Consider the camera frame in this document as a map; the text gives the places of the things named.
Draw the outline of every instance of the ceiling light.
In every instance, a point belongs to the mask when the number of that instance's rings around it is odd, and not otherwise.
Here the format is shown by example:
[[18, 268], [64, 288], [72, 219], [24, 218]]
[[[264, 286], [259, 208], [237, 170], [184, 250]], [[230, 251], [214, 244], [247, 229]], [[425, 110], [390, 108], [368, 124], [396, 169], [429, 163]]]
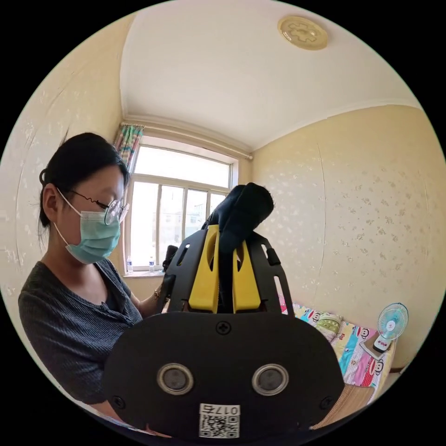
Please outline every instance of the ceiling light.
[[311, 20], [288, 16], [280, 20], [277, 29], [288, 42], [304, 50], [321, 50], [327, 46], [327, 32]]

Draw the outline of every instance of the woman's hair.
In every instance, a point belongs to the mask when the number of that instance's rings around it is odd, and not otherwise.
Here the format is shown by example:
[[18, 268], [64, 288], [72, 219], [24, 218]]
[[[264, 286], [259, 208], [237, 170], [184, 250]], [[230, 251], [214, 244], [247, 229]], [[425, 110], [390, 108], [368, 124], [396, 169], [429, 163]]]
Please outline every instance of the woman's hair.
[[124, 186], [130, 180], [130, 173], [116, 149], [104, 138], [94, 133], [81, 133], [66, 140], [40, 173], [39, 225], [46, 229], [50, 221], [43, 210], [43, 189], [49, 183], [70, 195], [70, 191], [89, 179], [99, 170], [117, 166], [124, 177]]

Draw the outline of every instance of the gray shirt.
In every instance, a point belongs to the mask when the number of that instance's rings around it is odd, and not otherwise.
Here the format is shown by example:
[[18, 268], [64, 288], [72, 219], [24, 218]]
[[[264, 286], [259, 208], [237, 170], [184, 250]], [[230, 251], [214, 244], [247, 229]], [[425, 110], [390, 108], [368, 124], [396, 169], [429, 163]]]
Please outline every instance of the gray shirt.
[[64, 390], [85, 404], [105, 401], [105, 361], [124, 330], [142, 320], [113, 264], [103, 260], [96, 267], [109, 292], [102, 305], [71, 292], [42, 262], [19, 296], [20, 320], [32, 347]]

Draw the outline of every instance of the hair bun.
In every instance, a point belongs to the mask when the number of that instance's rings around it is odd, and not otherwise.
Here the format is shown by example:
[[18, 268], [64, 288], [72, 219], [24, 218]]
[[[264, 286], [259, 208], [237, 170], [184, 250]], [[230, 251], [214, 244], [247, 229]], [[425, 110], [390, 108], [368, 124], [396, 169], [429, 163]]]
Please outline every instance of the hair bun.
[[40, 173], [40, 175], [39, 175], [39, 181], [40, 181], [40, 184], [42, 185], [42, 186], [46, 186], [46, 182], [45, 182], [45, 180], [44, 180], [44, 178], [43, 178], [43, 176], [46, 174], [46, 169], [44, 169], [41, 173]]

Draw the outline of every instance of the curtain rod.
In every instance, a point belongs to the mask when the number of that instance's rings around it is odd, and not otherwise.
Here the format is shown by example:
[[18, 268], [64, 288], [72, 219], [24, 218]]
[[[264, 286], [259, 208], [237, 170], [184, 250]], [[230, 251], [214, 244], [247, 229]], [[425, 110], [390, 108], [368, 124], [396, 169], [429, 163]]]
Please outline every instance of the curtain rod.
[[[170, 129], [166, 129], [165, 127], [157, 127], [157, 126], [154, 126], [154, 125], [132, 124], [132, 123], [128, 123], [128, 122], [122, 122], [121, 125], [134, 125], [135, 127], [141, 127], [143, 129], [158, 130], [158, 131], [162, 131], [162, 132], [166, 132], [166, 133], [172, 133], [174, 135], [186, 136], [188, 138], [191, 137], [190, 134], [188, 134], [186, 132], [183, 132], [183, 131], [180, 131], [180, 130], [170, 130]], [[210, 140], [205, 139], [203, 137], [199, 137], [199, 138], [192, 137], [192, 138], [194, 138], [194, 139], [196, 139], [198, 141], [202, 141], [203, 143], [209, 143], [209, 144], [212, 144], [212, 145], [216, 145], [218, 147], [221, 147], [222, 149], [229, 150], [229, 151], [231, 151], [233, 153], [236, 153], [238, 155], [241, 155], [241, 156], [243, 156], [243, 157], [245, 157], [247, 159], [253, 159], [252, 155], [249, 155], [247, 153], [241, 152], [241, 151], [239, 151], [237, 149], [233, 149], [232, 147], [228, 147], [228, 146], [223, 145], [223, 144], [221, 144], [221, 143], [219, 143], [217, 141], [210, 141]]]

